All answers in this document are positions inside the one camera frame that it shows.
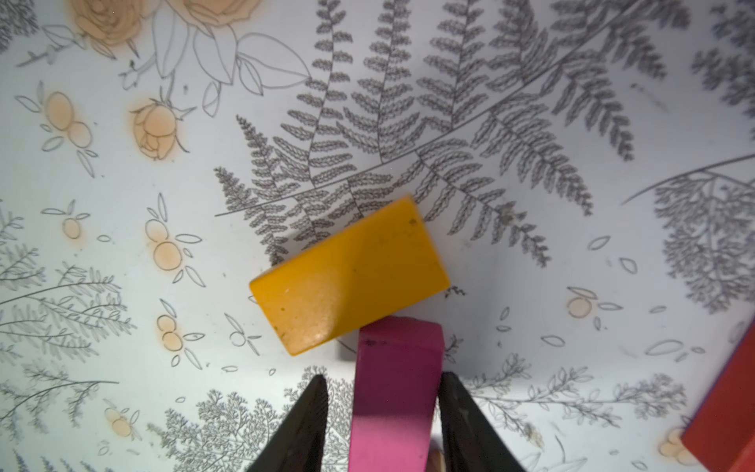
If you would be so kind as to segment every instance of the fern frond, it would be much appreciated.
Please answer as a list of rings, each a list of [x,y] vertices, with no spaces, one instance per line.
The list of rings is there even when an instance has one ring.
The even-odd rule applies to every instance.
[[[538,95],[517,94],[504,101],[481,124],[471,146],[485,146],[481,156],[501,156],[500,175],[516,162],[520,182],[530,179],[532,188],[543,184],[552,193],[574,202],[587,216],[592,214],[592,196],[569,158],[561,154],[563,147],[548,131],[552,125],[541,115],[547,106],[538,102]]]
[[[419,103],[443,115],[433,121],[433,127],[442,132],[449,132],[458,126],[488,99],[488,95],[484,93],[472,96],[474,90],[488,80],[487,75],[478,74],[485,65],[484,59],[476,57],[484,44],[475,39],[485,32],[484,27],[474,24],[483,13],[483,9],[473,8],[478,1],[466,0],[443,5],[443,10],[451,19],[443,20],[438,29],[450,37],[433,38],[430,45],[438,51],[449,53],[451,58],[431,54],[424,58],[424,62],[446,74],[448,78],[423,77],[417,80],[417,85],[429,91],[429,94],[418,97]]]
[[[385,26],[375,30],[380,40],[370,45],[370,51],[376,55],[363,62],[365,67],[379,74],[379,79],[360,79],[357,83],[366,94],[351,94],[365,115],[345,106],[346,122],[338,122],[342,135],[352,146],[378,154],[382,162],[389,162],[414,146],[426,125],[424,120],[409,128],[393,125],[393,120],[402,119],[414,104],[414,98],[408,96],[412,88],[404,80],[411,77],[411,72],[403,65],[411,57],[403,48],[410,43],[405,34],[410,28],[411,12],[407,7],[408,0],[383,3],[384,11],[377,20]]]
[[[624,69],[636,66],[653,79],[663,79],[667,73],[666,64],[646,34],[648,26],[655,23],[658,28],[686,29],[689,16],[689,8],[680,0],[644,0],[609,25],[601,52],[611,56],[613,63],[623,60]]]
[[[713,8],[711,13],[718,16],[713,26],[717,39],[728,39],[740,54],[723,54],[718,48],[707,52],[699,51],[692,62],[692,71],[703,74],[703,87],[716,90],[726,85],[721,101],[729,106],[747,104],[744,115],[755,119],[755,9],[743,8],[727,14],[727,7]],[[755,140],[755,127],[751,130]]]
[[[624,106],[615,99],[616,93],[611,89],[605,56],[588,49],[565,57],[546,78],[541,96],[555,90],[562,79],[567,83],[552,113],[558,115],[566,111],[565,124],[569,126],[586,111],[584,123],[587,130],[597,125],[600,135],[609,136],[609,142],[624,161],[634,159],[630,121],[621,114]]]
[[[504,0],[499,10],[502,21],[493,28],[500,34],[490,41],[502,53],[488,62],[503,75],[492,79],[488,87],[503,92],[514,85],[524,85],[556,58],[557,43],[550,42],[547,29],[539,30],[529,0]]]

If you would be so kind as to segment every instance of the red block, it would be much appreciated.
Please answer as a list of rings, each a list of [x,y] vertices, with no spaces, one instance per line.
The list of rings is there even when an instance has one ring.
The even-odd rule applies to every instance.
[[[755,470],[755,323],[682,436],[710,472]]]

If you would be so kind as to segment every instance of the fern illustration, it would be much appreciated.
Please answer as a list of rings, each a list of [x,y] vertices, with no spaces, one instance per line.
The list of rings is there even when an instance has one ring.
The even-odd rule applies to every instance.
[[[655,210],[672,230],[669,275],[710,313],[755,301],[755,186],[715,171],[683,175],[655,189]]]
[[[530,179],[532,188],[543,188],[575,202],[588,216],[592,214],[592,196],[569,158],[549,131],[550,121],[541,117],[547,106],[538,103],[536,94],[517,94],[495,107],[475,134],[472,146],[485,145],[483,157],[500,154],[499,172],[506,173],[516,162],[519,180]]]
[[[475,25],[483,13],[483,9],[473,8],[478,2],[479,0],[466,0],[443,5],[443,10],[451,15],[451,19],[443,20],[438,29],[450,37],[430,40],[435,49],[447,54],[431,54],[425,57],[424,61],[444,76],[448,76],[451,81],[430,77],[417,80],[417,85],[429,91],[428,94],[418,97],[419,103],[443,115],[442,118],[428,118],[427,124],[442,132],[459,126],[478,106],[488,100],[487,94],[474,93],[476,88],[488,81],[488,76],[478,74],[485,65],[485,60],[476,56],[485,46],[481,41],[475,41],[485,32],[484,27]]]
[[[631,5],[631,2],[588,0],[554,3],[553,9],[562,18],[551,29],[567,33],[556,43],[566,47],[583,44],[586,38],[601,29],[600,25],[611,10],[622,10]],[[625,161],[634,159],[634,136],[629,130],[629,118],[621,114],[624,106],[616,99],[608,78],[608,54],[613,51],[613,62],[625,59],[625,69],[637,64],[640,72],[656,79],[665,77],[666,67],[660,54],[650,38],[641,35],[653,21],[658,22],[660,27],[670,24],[672,27],[686,28],[689,9],[679,0],[642,0],[634,9],[608,23],[609,34],[600,51],[586,49],[570,52],[549,74],[541,88],[541,94],[545,96],[555,90],[559,81],[566,81],[566,87],[552,113],[558,115],[566,111],[566,126],[584,116],[587,130],[596,128],[601,136],[608,135],[609,142]]]
[[[621,427],[621,417],[614,413],[619,406],[632,406],[639,419],[665,418],[672,410],[678,411],[686,405],[684,386],[675,384],[667,375],[656,374],[649,380],[641,380],[634,385],[617,384],[613,395],[601,397],[600,390],[585,394],[578,388],[587,384],[593,376],[587,367],[559,369],[550,377],[547,385],[530,384],[527,396],[511,397],[512,386],[519,380],[530,380],[530,365],[522,357],[511,354],[501,367],[501,371],[488,378],[480,375],[466,385],[472,398],[493,415],[496,427],[517,433],[528,440],[536,439],[534,426],[528,423],[526,415],[520,412],[524,406],[539,406],[545,411],[560,407],[564,419],[574,419],[577,424],[600,424],[603,427]]]
[[[472,240],[482,238],[492,227],[492,244],[498,244],[508,229],[509,246],[520,243],[525,254],[530,254],[539,266],[545,267],[550,260],[545,252],[543,236],[533,236],[533,224],[520,224],[526,213],[516,213],[514,202],[503,199],[506,192],[490,188],[495,179],[480,172],[482,164],[474,162],[465,140],[451,139],[434,143],[417,151],[418,160],[398,179],[398,185],[419,180],[414,191],[414,200],[423,202],[435,187],[441,187],[432,208],[425,214],[425,221],[433,221],[448,209],[456,195],[462,197],[449,235],[461,231],[479,209]]]
[[[0,0],[0,54],[15,36],[31,36],[39,31],[33,0]]]
[[[186,419],[179,412],[165,412],[165,429],[150,424],[147,429],[162,439],[168,457],[175,458],[176,472],[206,470],[207,472],[238,472],[262,451],[293,403],[314,375],[325,375],[328,382],[328,430],[322,467],[325,472],[345,472],[348,461],[349,432],[353,382],[335,380],[325,368],[307,367],[295,389],[286,389],[291,404],[281,412],[266,400],[257,399],[251,407],[237,393],[227,396],[211,390],[208,399],[200,402],[201,424]]]
[[[17,472],[29,472],[29,466],[26,465],[26,459],[21,457],[21,455],[16,451],[14,451],[14,454],[16,455]],[[63,459],[60,459],[60,463],[63,465],[63,468],[60,469],[55,468],[53,462],[49,461],[45,456],[42,456],[41,459],[43,465],[45,466],[45,472],[58,472],[59,470],[61,472],[76,472],[76,469],[71,467],[71,465]],[[83,467],[83,469],[80,470],[83,470],[84,472],[97,472],[97,469],[90,466],[86,462],[80,462],[79,464]],[[113,469],[108,467],[103,472],[113,472]]]
[[[493,70],[503,75],[488,83],[496,92],[515,85],[526,85],[556,58],[558,45],[548,41],[548,30],[539,30],[529,0],[504,0],[499,10],[503,20],[493,26],[500,34],[490,41],[493,48],[505,51],[490,60]]]
[[[365,66],[377,72],[379,79],[357,81],[365,93],[354,92],[352,99],[366,115],[359,115],[344,107],[343,120],[338,127],[344,137],[355,147],[369,154],[378,154],[381,162],[394,160],[402,152],[414,146],[424,131],[426,122],[420,113],[406,113],[414,104],[408,79],[409,68],[403,65],[411,55],[403,48],[411,40],[405,34],[409,30],[408,0],[390,0],[383,3],[384,12],[378,21],[385,26],[375,30],[380,41],[370,45],[376,55],[364,60]]]
[[[83,360],[97,353],[91,339],[97,342],[111,334],[130,334],[135,326],[122,315],[127,307],[113,276],[63,263],[56,270],[57,283],[45,285],[47,276],[44,267],[38,266],[36,248],[3,249],[8,241],[17,240],[11,230],[22,230],[22,220],[10,213],[4,219],[0,212],[0,287],[14,292],[42,288],[0,299],[0,335],[14,343],[25,341],[58,359],[65,354]]]
[[[338,86],[351,80],[347,73],[336,68],[339,63],[353,62],[351,54],[341,49],[341,45],[351,42],[352,38],[349,33],[337,29],[346,16],[346,11],[337,10],[340,3],[339,0],[318,0],[320,9],[317,16],[322,22],[317,27],[317,34],[325,38],[315,43],[315,48],[325,52],[328,58],[316,59],[312,66],[326,72],[328,78],[325,81],[307,80],[305,85],[311,92],[297,96],[300,102],[317,110],[316,115],[306,111],[289,110],[290,117],[296,119],[300,125],[284,123],[281,127],[296,138],[297,143],[290,143],[282,137],[273,138],[276,145],[275,153],[287,166],[296,169],[292,177],[298,181],[308,180],[314,186],[356,170],[354,164],[348,162],[352,159],[351,153],[344,152],[349,145],[341,139],[341,130],[334,122],[344,117],[334,105],[348,98],[344,92],[338,90]],[[279,190],[285,195],[295,189],[281,187]]]
[[[9,402],[9,406],[0,412],[0,427],[6,430],[13,440],[21,439],[20,420],[24,409],[28,412],[29,425],[41,433],[47,432],[43,415],[49,410],[56,397],[62,393],[70,394],[66,398],[66,413],[71,425],[78,426],[84,404],[91,399],[103,384],[118,384],[114,381],[74,381],[64,370],[50,370],[42,366],[23,367],[23,376],[27,379],[25,387],[13,385],[11,381],[0,384],[0,397]]]
[[[718,48],[699,51],[692,61],[692,71],[702,72],[705,90],[716,90],[722,85],[726,92],[721,101],[729,106],[747,104],[744,115],[755,119],[755,39],[752,29],[755,24],[755,4],[738,2],[741,7],[729,13],[726,5],[711,9],[718,16],[713,25],[713,35],[717,39],[728,39],[737,54],[726,54]],[[755,139],[755,128],[751,130]]]

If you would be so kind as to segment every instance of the branch drawing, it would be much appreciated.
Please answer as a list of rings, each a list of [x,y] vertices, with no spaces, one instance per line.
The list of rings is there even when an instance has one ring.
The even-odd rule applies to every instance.
[[[655,214],[670,230],[664,241],[669,275],[685,280],[687,298],[709,313],[734,300],[755,301],[755,179],[727,175],[740,156],[679,174],[624,201],[655,191]]]
[[[417,85],[429,92],[420,95],[418,102],[442,115],[442,118],[428,118],[427,124],[443,132],[455,128],[488,100],[487,94],[474,93],[476,88],[488,80],[487,75],[478,73],[485,65],[485,60],[477,57],[477,53],[485,45],[481,41],[475,41],[485,32],[483,26],[475,25],[484,11],[482,8],[473,8],[478,1],[465,0],[443,5],[443,10],[450,18],[443,20],[438,29],[446,36],[430,40],[435,49],[446,54],[430,54],[424,61],[437,69],[442,74],[441,77],[448,76],[450,82],[433,77],[417,80]]]
[[[755,4],[737,2],[738,8],[730,11],[726,5],[718,5],[710,12],[718,17],[713,25],[716,39],[728,39],[737,54],[726,54],[719,48],[699,51],[692,61],[692,71],[702,72],[703,88],[717,90],[724,85],[726,92],[721,101],[729,106],[747,104],[744,115],[755,118],[755,38],[752,35],[755,24]],[[755,139],[755,128],[751,131]]]
[[[23,376],[28,379],[25,387],[14,385],[11,381],[0,384],[0,396],[5,402],[10,403],[2,409],[0,427],[9,433],[13,440],[21,438],[19,423],[24,409],[29,416],[29,426],[40,433],[47,433],[48,429],[42,417],[60,393],[67,392],[70,396],[65,401],[66,413],[71,425],[78,427],[84,404],[99,390],[100,385],[118,384],[102,380],[74,381],[64,370],[50,370],[37,365],[24,366]]]
[[[533,426],[526,421],[526,415],[520,412],[523,406],[537,405],[548,412],[551,408],[560,407],[564,419],[574,419],[577,424],[586,421],[603,427],[621,427],[622,418],[614,413],[614,409],[619,406],[632,406],[634,415],[646,420],[665,418],[671,410],[676,411],[686,405],[684,387],[674,384],[670,377],[662,374],[635,384],[617,384],[609,397],[601,396],[600,390],[583,394],[578,388],[579,384],[593,380],[593,376],[587,373],[587,367],[560,369],[550,377],[547,385],[531,384],[527,397],[509,397],[514,381],[531,379],[529,368],[525,359],[511,354],[495,376],[475,377],[468,383],[467,389],[480,404],[480,408],[487,408],[496,427],[518,433],[530,440],[533,437]]]

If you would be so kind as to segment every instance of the small leaf drawing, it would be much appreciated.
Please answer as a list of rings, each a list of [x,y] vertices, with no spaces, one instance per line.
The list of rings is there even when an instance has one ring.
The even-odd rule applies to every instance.
[[[42,144],[42,150],[49,153],[50,151],[55,151],[61,144],[63,144],[62,136],[51,137]]]
[[[74,34],[68,26],[47,25],[42,27],[42,32],[56,46],[65,47],[73,42]]]
[[[738,322],[729,332],[729,342],[734,344],[738,342],[744,334],[744,321]]]
[[[202,97],[202,109],[211,117],[217,115],[220,107],[220,84],[213,81],[207,84],[205,95]]]
[[[236,35],[230,26],[209,26],[212,35],[198,30],[194,34],[194,53],[208,76],[224,84],[233,82],[236,60]]]
[[[189,25],[168,2],[161,2],[152,19],[157,72],[162,78],[176,69],[189,40]]]
[[[39,103],[44,103],[45,102],[45,83],[43,81],[41,81],[41,80],[37,84],[37,101]]]
[[[165,311],[168,312],[168,315],[173,316],[174,318],[178,318],[178,315],[176,314],[176,310],[173,308],[171,304],[169,304],[167,301],[160,298],[160,303],[162,303],[162,307],[165,308]]]
[[[566,341],[563,340],[560,336],[555,335],[548,335],[541,337],[541,340],[545,342],[546,344],[550,344],[553,347],[564,347],[566,346]]]
[[[310,77],[307,65],[294,52],[272,36],[251,32],[239,39],[238,55],[249,61],[265,88],[287,88]]]
[[[598,308],[605,311],[617,311],[617,310],[623,310],[624,307],[621,305],[617,305],[615,303],[611,303],[609,301],[598,303]]]
[[[202,278],[199,276],[199,274],[194,270],[193,267],[185,266],[186,273],[189,274],[189,278],[194,282],[195,284],[199,285],[200,287],[205,287],[205,282],[202,280]]]
[[[168,222],[168,209],[165,207],[165,199],[162,198],[162,193],[157,194],[157,211],[160,212],[160,218],[167,223]]]
[[[262,90],[262,78],[254,65],[243,57],[239,57],[236,60],[236,65],[239,68],[239,78],[244,88],[249,90],[255,95],[264,95]]]
[[[84,166],[84,170],[89,174],[89,177],[94,178],[94,168],[92,167],[91,162],[89,162],[89,157],[80,150],[76,150],[76,156],[79,158],[79,162],[82,166]]]
[[[675,353],[684,348],[684,343],[676,339],[666,339],[653,344],[645,351],[647,356],[663,356],[665,354]]]
[[[618,262],[628,273],[632,275],[637,273],[637,262],[633,261],[632,259],[619,258]]]
[[[37,105],[34,100],[32,100],[29,97],[24,97],[23,95],[16,95],[16,100],[18,100],[18,103],[21,103],[24,108],[29,110],[32,113],[39,113],[42,111],[42,109],[39,108],[39,105]]]
[[[579,288],[579,287],[566,287],[569,291],[572,293],[579,295],[580,297],[589,298],[590,300],[597,300],[598,295],[596,295],[595,292],[592,290],[587,290],[586,288]]]
[[[116,55],[112,53],[112,50],[105,46],[103,43],[96,41],[95,39],[92,39],[92,49],[97,51],[98,53],[102,54],[103,56],[107,57],[108,59],[115,60]]]
[[[204,336],[202,333],[189,333],[188,335],[183,335],[183,339],[187,341],[199,341]]]
[[[234,318],[233,316],[229,315],[228,313],[223,313],[223,315],[226,316],[226,319],[228,320],[228,323],[230,323],[230,325],[233,327],[233,329],[235,329],[236,331],[238,331],[240,333],[244,332],[244,329],[241,327],[241,325],[239,324],[239,322],[236,321],[236,318]]]
[[[589,251],[597,251],[598,249],[601,249],[604,245],[608,244],[611,240],[610,236],[601,236],[599,238],[595,238],[592,241],[590,241],[590,244],[587,245],[587,249]]]
[[[202,242],[202,238],[199,236],[194,236],[193,234],[177,234],[176,240],[180,241],[184,244],[196,244],[197,242]]]
[[[192,352],[188,347],[185,347],[183,351],[184,353],[186,353],[186,358],[189,360],[189,362],[194,364],[194,367],[196,367],[197,369],[202,370],[202,364],[199,363],[199,359],[196,358],[194,352]]]

